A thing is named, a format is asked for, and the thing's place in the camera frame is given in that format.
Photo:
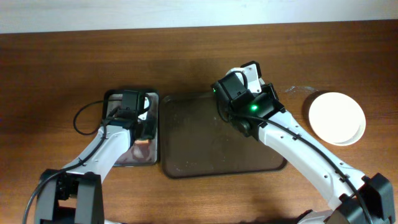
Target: wooden table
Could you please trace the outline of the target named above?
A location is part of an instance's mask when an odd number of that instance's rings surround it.
[[[39,175],[61,168],[92,140],[73,130],[72,118],[106,90],[208,91],[250,60],[312,134],[308,96],[327,90],[353,97],[367,118],[362,139],[349,147],[322,143],[367,175],[385,175],[397,202],[397,27],[371,21],[0,35],[0,222],[20,223]],[[100,108],[82,114],[84,131],[98,124]],[[328,208],[291,165],[185,180],[168,179],[159,165],[115,168],[103,196],[105,217],[126,223],[252,222]]]

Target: brown table surface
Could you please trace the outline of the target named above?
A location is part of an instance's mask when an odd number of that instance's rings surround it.
[[[251,60],[312,134],[303,103],[313,91],[353,97],[367,118],[362,139],[348,147],[321,142],[368,176],[385,175],[398,201],[398,21],[6,34],[0,222],[20,223],[40,174],[61,168],[92,140],[72,128],[83,105],[126,86],[149,86],[161,96],[208,91]],[[88,109],[81,129],[93,129],[100,114],[100,106]],[[168,179],[160,165],[114,168],[103,197],[105,217],[126,223],[238,223],[328,209],[290,164],[280,172],[184,180]]]

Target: black tray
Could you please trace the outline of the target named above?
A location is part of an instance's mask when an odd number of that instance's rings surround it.
[[[160,159],[173,179],[278,171],[287,161],[218,116],[213,93],[166,96],[160,103]]]

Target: wooden tabletop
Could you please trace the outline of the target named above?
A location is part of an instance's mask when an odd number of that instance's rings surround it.
[[[161,97],[208,91],[232,67],[261,65],[309,133],[308,97],[338,91],[366,115],[352,146],[321,141],[338,157],[394,184],[398,202],[398,21],[0,35],[0,222],[20,223],[40,174],[92,140],[76,111],[109,89],[152,87]],[[96,127],[101,106],[78,120]],[[238,223],[326,210],[290,164],[280,171],[170,180],[160,165],[114,168],[103,183],[105,217],[125,223]],[[29,223],[33,221],[34,206]]]

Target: white wall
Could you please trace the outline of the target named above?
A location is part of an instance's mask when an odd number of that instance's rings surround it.
[[[398,19],[398,0],[0,0],[0,33]]]

